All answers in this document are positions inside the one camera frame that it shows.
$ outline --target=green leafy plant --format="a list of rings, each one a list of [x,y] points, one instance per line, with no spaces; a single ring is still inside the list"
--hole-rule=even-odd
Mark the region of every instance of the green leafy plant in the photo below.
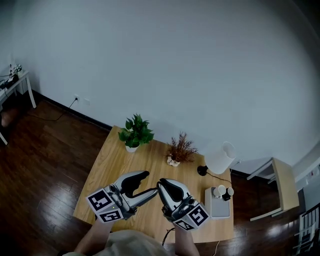
[[[127,118],[125,128],[118,132],[119,139],[130,148],[149,143],[154,138],[152,130],[148,129],[148,121],[143,121],[139,114],[134,114],[132,120]]]

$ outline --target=person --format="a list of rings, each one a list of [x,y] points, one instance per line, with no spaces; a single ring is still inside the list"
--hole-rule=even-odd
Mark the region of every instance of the person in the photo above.
[[[154,238],[135,230],[111,232],[114,222],[95,221],[82,238],[74,252],[65,256],[169,256]],[[175,254],[177,256],[199,256],[192,235],[179,226],[175,227]]]

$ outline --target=potted plant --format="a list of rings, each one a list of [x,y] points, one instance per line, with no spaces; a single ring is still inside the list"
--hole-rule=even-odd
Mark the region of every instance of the potted plant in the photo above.
[[[127,118],[125,128],[118,132],[119,139],[125,142],[125,148],[133,153],[140,145],[149,143],[154,138],[152,130],[148,129],[148,121],[143,121],[139,114],[134,114],[132,120]]]
[[[168,151],[166,154],[167,163],[170,166],[177,167],[180,163],[193,162],[193,153],[197,153],[198,149],[192,147],[194,142],[187,140],[187,134],[180,132],[179,141],[175,138],[171,138],[171,144],[168,145]]]

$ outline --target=white lamp shade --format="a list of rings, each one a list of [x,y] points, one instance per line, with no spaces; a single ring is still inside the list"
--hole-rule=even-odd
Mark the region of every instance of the white lamp shade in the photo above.
[[[214,174],[223,174],[236,158],[236,149],[230,143],[225,141],[221,148],[214,153],[204,155],[204,161],[208,167],[208,171]]]

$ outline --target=white flower pot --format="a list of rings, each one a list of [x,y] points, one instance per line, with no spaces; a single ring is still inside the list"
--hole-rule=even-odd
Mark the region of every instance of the white flower pot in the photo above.
[[[180,164],[180,162],[172,160],[171,156],[168,156],[166,163],[173,167],[177,167]]]
[[[129,153],[133,153],[136,152],[136,150],[139,148],[139,146],[137,147],[129,147],[129,146],[125,146],[126,151],[128,151]]]
[[[18,78],[21,78],[21,77],[23,76],[23,74],[24,74],[24,71],[23,71],[23,70],[18,71],[18,72],[17,72]]]

